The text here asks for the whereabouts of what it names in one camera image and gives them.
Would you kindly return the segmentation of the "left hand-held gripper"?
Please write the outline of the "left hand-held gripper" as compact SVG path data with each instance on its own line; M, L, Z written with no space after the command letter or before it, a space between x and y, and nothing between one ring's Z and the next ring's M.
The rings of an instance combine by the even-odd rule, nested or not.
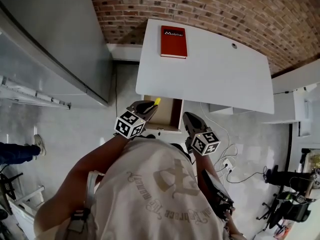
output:
M140 135L146 122L150 121L157 109L158 106L154 105L152 100L135 101L116 118L115 132L126 139Z

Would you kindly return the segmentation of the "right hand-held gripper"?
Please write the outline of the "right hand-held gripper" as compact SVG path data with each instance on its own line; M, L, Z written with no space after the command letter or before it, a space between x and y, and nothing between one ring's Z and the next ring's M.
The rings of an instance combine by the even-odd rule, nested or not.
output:
M213 154L221 141L213 131L207 131L208 126L205 121L196 114L187 111L183 113L182 118L188 134L190 136L195 134L191 142L192 149L202 156Z

